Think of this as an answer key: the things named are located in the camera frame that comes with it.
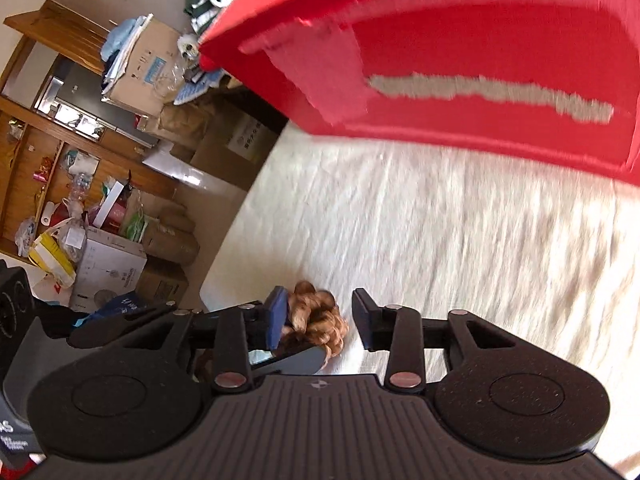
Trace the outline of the white appliance box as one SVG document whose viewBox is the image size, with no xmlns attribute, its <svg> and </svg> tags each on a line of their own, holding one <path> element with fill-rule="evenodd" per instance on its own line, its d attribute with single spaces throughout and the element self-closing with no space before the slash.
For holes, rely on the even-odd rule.
<svg viewBox="0 0 640 480">
<path fill-rule="evenodd" d="M 101 290 L 116 296 L 132 292 L 145 267 L 141 244 L 118 235 L 87 229 L 87 241 L 78 263 L 70 308 L 82 313 L 98 310 L 96 294 Z"/>
</svg>

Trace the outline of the wooden shelf cabinet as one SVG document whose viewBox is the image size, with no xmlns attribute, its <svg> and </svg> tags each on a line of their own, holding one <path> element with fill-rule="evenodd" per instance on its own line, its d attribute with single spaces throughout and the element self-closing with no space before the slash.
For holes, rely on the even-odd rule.
<svg viewBox="0 0 640 480">
<path fill-rule="evenodd" d="M 171 200 L 177 182 L 142 164 L 145 148 L 105 128 L 96 140 L 82 136 L 52 113 L 36 109 L 36 102 L 52 81 L 59 62 L 70 61 L 98 76 L 102 72 L 100 47 L 106 30 L 53 0 L 39 9 L 11 12 L 2 21 L 9 32 L 20 35 L 6 67 L 1 70 L 1 253 L 16 257 L 14 236 L 25 220 L 40 220 L 47 202 L 57 203 L 72 190 L 72 178 L 62 166 L 73 150 L 98 161 L 86 192 L 92 206 L 102 196 L 102 184 L 113 177 L 134 188 Z M 40 58 L 38 50 L 53 50 L 53 61 L 43 76 L 35 76 L 36 96 L 25 105 L 9 92 L 25 73 L 27 62 Z"/>
</svg>

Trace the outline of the curly brown haired doll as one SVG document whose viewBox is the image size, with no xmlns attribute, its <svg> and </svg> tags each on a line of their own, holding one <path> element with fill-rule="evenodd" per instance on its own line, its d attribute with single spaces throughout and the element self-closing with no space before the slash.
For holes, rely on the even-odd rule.
<svg viewBox="0 0 640 480">
<path fill-rule="evenodd" d="M 334 296 L 328 290 L 315 288 L 311 282 L 299 281 L 288 291 L 288 316 L 277 349 L 251 351 L 248 354 L 250 364 L 313 346 L 323 351 L 320 365 L 320 370 L 323 370 L 343 351 L 348 331 L 348 324 L 341 316 Z"/>
</svg>

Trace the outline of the red cardboard box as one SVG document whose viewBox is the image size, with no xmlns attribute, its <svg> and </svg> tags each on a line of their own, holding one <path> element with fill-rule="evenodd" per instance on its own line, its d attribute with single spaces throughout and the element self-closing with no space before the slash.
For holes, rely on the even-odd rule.
<svg viewBox="0 0 640 480">
<path fill-rule="evenodd" d="M 233 0 L 201 62 L 313 134 L 639 180 L 639 0 Z"/>
</svg>

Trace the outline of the large brown cardboard box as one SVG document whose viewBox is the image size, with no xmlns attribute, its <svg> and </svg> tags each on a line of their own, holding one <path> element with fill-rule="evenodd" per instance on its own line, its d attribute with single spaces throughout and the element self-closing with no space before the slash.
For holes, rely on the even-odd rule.
<svg viewBox="0 0 640 480">
<path fill-rule="evenodd" d="M 104 80 L 102 100 L 134 114 L 158 116 L 166 100 L 160 84 L 180 58 L 179 38 L 152 14 L 142 16 Z"/>
</svg>

